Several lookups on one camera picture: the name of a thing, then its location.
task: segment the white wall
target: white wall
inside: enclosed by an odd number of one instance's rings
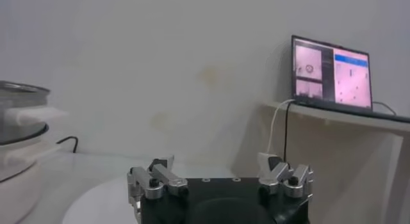
[[[81,152],[230,164],[255,103],[288,98],[291,34],[368,51],[374,99],[409,115],[408,10],[407,0],[0,0],[0,73],[52,89]],[[376,153],[383,169],[389,144]]]

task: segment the bolt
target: bolt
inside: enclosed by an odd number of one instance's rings
[[[160,181],[156,178],[152,178],[149,180],[149,187],[150,188],[156,188],[160,185]]]
[[[291,177],[288,181],[290,186],[297,186],[299,179],[297,177]]]

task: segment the screen display window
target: screen display window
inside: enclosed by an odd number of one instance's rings
[[[293,39],[296,96],[371,108],[369,68],[367,54]]]

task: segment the white appliance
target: white appliance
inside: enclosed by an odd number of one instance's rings
[[[15,224],[40,196],[37,159],[61,148],[42,139],[48,122],[67,115],[47,106],[49,90],[0,81],[0,220]]]

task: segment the white shelf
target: white shelf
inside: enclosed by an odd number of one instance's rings
[[[264,106],[276,109],[280,102],[269,102],[264,103]],[[286,110],[287,105],[281,107],[281,109]],[[296,113],[298,115],[319,118],[326,120],[327,123],[340,122],[345,124],[360,125],[363,127],[371,127],[374,129],[380,129],[382,131],[390,131],[396,134],[402,134],[404,132],[410,132],[410,124],[403,122],[396,122],[387,119],[379,118],[369,118],[366,116],[351,115],[348,113],[339,113],[335,111],[329,111],[324,109],[315,109],[305,106],[300,106],[292,104],[290,107],[291,113]]]

